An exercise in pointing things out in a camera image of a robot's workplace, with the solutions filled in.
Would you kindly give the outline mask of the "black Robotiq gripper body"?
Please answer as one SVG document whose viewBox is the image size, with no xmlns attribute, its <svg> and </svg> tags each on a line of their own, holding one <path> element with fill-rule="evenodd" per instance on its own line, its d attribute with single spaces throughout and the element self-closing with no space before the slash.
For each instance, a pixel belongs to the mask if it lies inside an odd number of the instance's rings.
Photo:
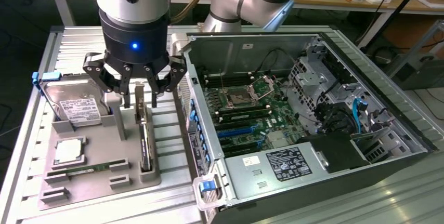
<svg viewBox="0 0 444 224">
<path fill-rule="evenodd" d="M 133 76 L 143 76 L 145 67 L 158 73 L 169 63 L 167 15 L 146 24 L 117 22 L 102 10 L 98 15 L 106 48 L 105 63 L 119 74 L 125 71 L 123 65 L 131 66 Z"/>
</svg>

